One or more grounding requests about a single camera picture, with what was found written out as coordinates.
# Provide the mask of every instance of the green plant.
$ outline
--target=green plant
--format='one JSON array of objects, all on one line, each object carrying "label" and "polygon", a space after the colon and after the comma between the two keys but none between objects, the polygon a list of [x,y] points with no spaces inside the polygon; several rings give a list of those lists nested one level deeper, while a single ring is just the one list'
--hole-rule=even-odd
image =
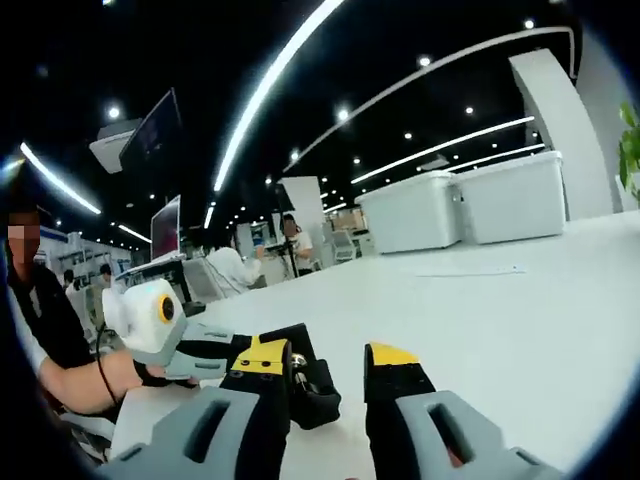
[{"label": "green plant", "polygon": [[618,146],[620,156],[620,182],[624,189],[631,193],[640,205],[640,192],[633,181],[633,174],[640,171],[640,122],[638,112],[628,103],[620,107],[620,117],[629,127],[625,130]]}]

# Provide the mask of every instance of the black cable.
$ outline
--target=black cable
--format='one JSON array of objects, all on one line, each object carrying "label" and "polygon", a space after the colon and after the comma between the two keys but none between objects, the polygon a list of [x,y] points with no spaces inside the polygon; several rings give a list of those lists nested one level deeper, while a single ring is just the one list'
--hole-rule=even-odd
[{"label": "black cable", "polygon": [[102,332],[107,327],[107,322],[104,322],[100,328],[98,329],[98,336],[96,337],[96,360],[98,361],[98,370],[100,370],[100,375],[102,376],[102,381],[109,390],[109,395],[111,395],[111,400],[113,400],[113,404],[117,405],[118,400],[116,400],[116,396],[113,394],[111,387],[109,386],[109,382],[107,382],[107,377],[104,374],[104,370],[102,369],[102,362],[100,361],[100,337],[102,336]]}]

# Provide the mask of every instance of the man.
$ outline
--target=man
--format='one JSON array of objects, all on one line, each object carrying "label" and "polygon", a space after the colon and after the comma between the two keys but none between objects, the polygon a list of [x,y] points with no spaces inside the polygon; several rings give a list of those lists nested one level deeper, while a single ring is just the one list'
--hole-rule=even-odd
[{"label": "man", "polygon": [[158,378],[162,368],[134,365],[124,350],[106,355],[100,365],[93,361],[55,275],[33,261],[40,245],[37,206],[18,196],[7,210],[9,302],[18,337],[42,386],[70,410],[96,413],[143,383],[168,383]]},{"label": "man", "polygon": [[248,292],[249,287],[260,277],[264,247],[256,249],[256,259],[242,261],[240,254],[229,247],[229,241],[218,241],[206,260],[211,265],[213,277],[225,298]]},{"label": "man", "polygon": [[293,218],[293,215],[290,213],[287,213],[283,217],[282,230],[287,239],[291,242],[298,275],[301,277],[309,275],[313,272],[311,269],[311,257],[313,256],[313,244],[311,243],[311,237],[307,232],[302,231],[296,223],[296,219]]},{"label": "man", "polygon": [[75,291],[75,287],[73,285],[73,270],[71,270],[70,268],[68,270],[65,270],[64,274],[62,275],[62,279],[64,281],[64,293],[66,293],[68,296],[71,292]]}]

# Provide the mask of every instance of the person sitting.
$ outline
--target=person sitting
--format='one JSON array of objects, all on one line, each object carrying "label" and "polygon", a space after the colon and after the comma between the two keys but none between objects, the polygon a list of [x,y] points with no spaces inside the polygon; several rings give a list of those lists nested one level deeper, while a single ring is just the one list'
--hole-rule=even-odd
[{"label": "person sitting", "polygon": [[249,291],[249,287],[260,277],[260,260],[264,255],[264,247],[259,246],[256,248],[256,258],[243,262],[240,254],[230,244],[228,238],[217,240],[206,256],[213,277],[225,298]]}]

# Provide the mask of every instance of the white chair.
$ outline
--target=white chair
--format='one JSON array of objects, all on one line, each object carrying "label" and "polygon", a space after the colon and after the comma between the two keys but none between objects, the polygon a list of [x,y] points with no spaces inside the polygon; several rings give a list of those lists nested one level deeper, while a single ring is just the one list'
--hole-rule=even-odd
[{"label": "white chair", "polygon": [[333,256],[336,264],[349,262],[356,258],[356,246],[346,230],[336,230],[331,233]]},{"label": "white chair", "polygon": [[224,298],[224,294],[205,258],[187,260],[183,262],[182,268],[194,301],[209,303]]}]

